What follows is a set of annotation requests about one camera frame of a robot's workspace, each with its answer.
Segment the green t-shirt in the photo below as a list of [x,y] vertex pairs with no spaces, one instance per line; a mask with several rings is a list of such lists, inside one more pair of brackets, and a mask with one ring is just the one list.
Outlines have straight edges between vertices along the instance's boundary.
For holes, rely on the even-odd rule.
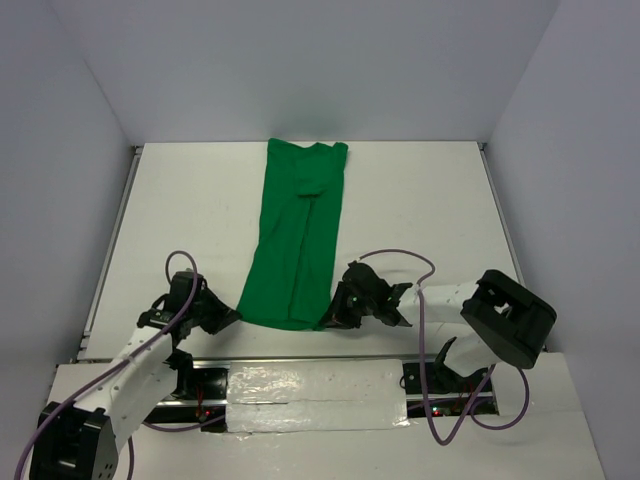
[[318,330],[331,303],[348,145],[267,145],[258,244],[238,310],[251,324]]

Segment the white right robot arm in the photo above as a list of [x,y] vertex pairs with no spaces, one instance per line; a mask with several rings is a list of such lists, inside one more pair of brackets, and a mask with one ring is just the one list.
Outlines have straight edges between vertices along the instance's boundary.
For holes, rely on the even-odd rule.
[[413,320],[466,324],[471,332],[447,340],[435,356],[429,378],[437,393],[452,393],[478,371],[497,363],[533,368],[555,325],[546,301],[495,269],[473,283],[421,288],[389,284],[367,264],[349,265],[320,325],[357,329],[366,316],[389,327]]

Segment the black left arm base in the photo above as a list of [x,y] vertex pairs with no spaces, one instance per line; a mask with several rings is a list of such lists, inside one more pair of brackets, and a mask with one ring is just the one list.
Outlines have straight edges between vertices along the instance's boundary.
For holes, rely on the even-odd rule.
[[143,425],[165,433],[225,432],[230,364],[194,361],[190,354],[177,350],[169,357],[168,365],[177,373],[176,387],[157,404]]

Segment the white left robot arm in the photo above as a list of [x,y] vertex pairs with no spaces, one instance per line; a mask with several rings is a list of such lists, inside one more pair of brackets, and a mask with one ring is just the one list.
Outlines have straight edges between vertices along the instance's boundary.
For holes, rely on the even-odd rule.
[[141,313],[107,370],[38,419],[32,479],[111,479],[134,432],[167,397],[201,401],[206,387],[179,343],[194,329],[216,335],[240,320],[208,287],[168,293]]

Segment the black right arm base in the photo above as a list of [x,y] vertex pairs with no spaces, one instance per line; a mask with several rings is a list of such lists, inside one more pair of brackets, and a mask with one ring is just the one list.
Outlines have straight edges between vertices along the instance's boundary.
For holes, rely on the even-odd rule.
[[[487,368],[482,368],[470,376],[462,377],[449,369],[444,364],[444,359],[454,340],[456,337],[448,340],[433,359],[424,362],[429,402],[434,417],[459,416],[488,372]],[[402,368],[399,386],[407,396],[408,415],[410,418],[425,417],[420,362],[404,363]]]

